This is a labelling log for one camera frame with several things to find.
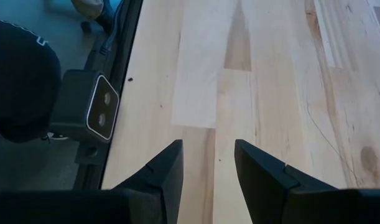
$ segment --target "black metal frame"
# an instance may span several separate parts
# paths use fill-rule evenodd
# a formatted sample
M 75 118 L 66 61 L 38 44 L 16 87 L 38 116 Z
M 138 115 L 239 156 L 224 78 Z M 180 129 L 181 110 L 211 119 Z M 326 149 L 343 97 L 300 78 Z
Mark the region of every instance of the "black metal frame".
M 122 1 L 124 1 L 124 3 L 119 20 L 119 32 L 111 52 L 111 60 L 109 61 L 111 65 L 104 66 L 104 68 L 108 70 L 104 71 L 106 77 L 108 77 L 110 84 L 112 84 L 120 95 L 122 95 L 124 81 L 126 79 L 127 66 L 129 65 L 143 0 Z M 96 41 L 93 51 L 97 51 L 97 45 L 98 43 Z M 90 59 L 97 60 L 97 56 L 95 56 L 96 58 L 90 57 L 92 57 L 92 55 L 89 56 L 88 62 Z M 101 188 L 110 147 L 111 143 L 80 143 L 75 158 L 75 162 L 79 164 L 79 168 L 73 189 Z

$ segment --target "hardwood surface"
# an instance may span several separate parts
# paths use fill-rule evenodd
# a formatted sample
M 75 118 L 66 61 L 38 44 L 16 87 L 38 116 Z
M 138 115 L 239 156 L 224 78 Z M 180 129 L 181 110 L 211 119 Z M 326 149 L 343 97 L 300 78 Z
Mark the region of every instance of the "hardwood surface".
M 179 223 L 250 223 L 245 139 L 335 187 L 380 188 L 380 1 L 144 0 L 103 188 L 183 139 Z

